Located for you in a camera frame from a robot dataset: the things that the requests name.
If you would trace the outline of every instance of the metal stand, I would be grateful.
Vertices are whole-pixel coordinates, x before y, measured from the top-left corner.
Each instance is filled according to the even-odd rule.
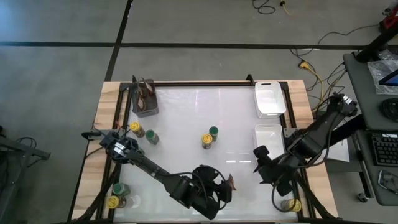
[[[7,180],[7,187],[0,195],[0,223],[7,223],[12,202],[14,201],[19,185],[21,184],[21,177],[29,165],[30,157],[38,156],[43,160],[47,160],[50,157],[50,153],[11,141],[3,136],[0,136],[0,147],[7,149],[5,151],[7,157],[12,153],[17,157],[21,157],[21,161],[18,166],[13,166],[12,169],[8,171],[9,178]]]

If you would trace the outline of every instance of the wooden table frame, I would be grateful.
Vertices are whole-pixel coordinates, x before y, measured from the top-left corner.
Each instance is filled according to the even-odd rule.
[[[306,128],[313,122],[311,109],[308,102],[307,92],[302,80],[281,80],[281,87],[284,91],[287,112],[280,117],[281,125],[284,128]],[[181,81],[181,82],[156,82],[156,87],[160,86],[251,86],[253,80],[245,81]],[[128,83],[124,82],[105,82],[101,92],[101,98],[95,117],[95,127],[97,129],[117,129],[119,125],[125,126],[128,122],[131,94],[129,94]],[[90,153],[99,146],[99,141],[90,142],[86,153]],[[71,206],[69,220],[78,218],[84,213],[86,208],[95,198],[96,194],[104,185],[109,176],[112,166],[109,157],[104,151],[97,152],[87,158],[83,163],[75,197]],[[313,193],[328,211],[337,216],[333,194],[326,173],[325,165],[301,170]],[[294,194],[299,195],[303,210],[298,214],[298,218],[317,217],[313,207],[307,203],[300,187],[294,183]],[[114,210],[103,209],[96,212],[92,219],[113,220]]]

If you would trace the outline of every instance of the monitor screen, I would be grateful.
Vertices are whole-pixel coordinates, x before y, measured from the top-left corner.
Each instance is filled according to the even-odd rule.
[[[388,76],[379,81],[380,85],[398,86],[398,70],[391,72]]]

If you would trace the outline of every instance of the white tray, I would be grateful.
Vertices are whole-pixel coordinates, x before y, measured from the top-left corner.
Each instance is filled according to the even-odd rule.
[[[282,126],[279,124],[258,124],[254,128],[254,145],[266,146],[269,157],[275,159],[284,153]]]
[[[139,121],[145,130],[153,129],[160,141],[153,146],[140,138],[138,144],[150,160],[170,173],[192,172],[206,164],[226,178],[229,174],[234,177],[237,191],[233,192],[232,202],[218,212],[213,222],[297,219],[296,213],[281,213],[272,206],[272,186],[259,184],[260,175],[253,173],[257,166],[253,127],[280,123],[279,118],[257,117],[253,87],[162,87],[156,88],[156,92],[159,114],[138,118],[131,113],[129,122]],[[211,126],[218,127],[218,138],[211,149],[205,150],[201,136]],[[170,198],[161,183],[136,166],[123,165],[120,181],[130,186],[132,196],[125,208],[116,209],[115,222],[209,221]],[[283,198],[292,198],[292,194]],[[275,194],[277,204],[283,198]]]
[[[257,82],[254,99],[259,118],[278,118],[286,112],[279,82]]]

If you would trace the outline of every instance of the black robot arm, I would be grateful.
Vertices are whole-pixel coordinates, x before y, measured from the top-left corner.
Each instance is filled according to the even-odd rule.
[[[145,157],[137,141],[127,136],[120,136],[117,132],[109,132],[100,142],[108,155],[116,163],[138,166],[165,187],[174,200],[184,207],[193,207],[208,219],[214,219],[220,210],[220,201],[229,203],[232,199],[232,188],[227,180],[216,169],[200,165],[192,173],[170,174],[156,163]],[[220,184],[214,179],[220,175]]]
[[[296,180],[323,218],[333,216],[327,213],[297,171],[321,164],[323,161],[315,162],[321,156],[322,150],[326,149],[328,154],[333,130],[344,118],[354,116],[358,110],[356,102],[344,94],[333,94],[327,101],[328,107],[324,115],[309,127],[297,130],[291,137],[285,139],[285,153],[271,159],[265,146],[254,150],[258,162],[255,172],[262,177],[261,184],[272,184],[281,196],[285,196],[292,191],[290,181]]]

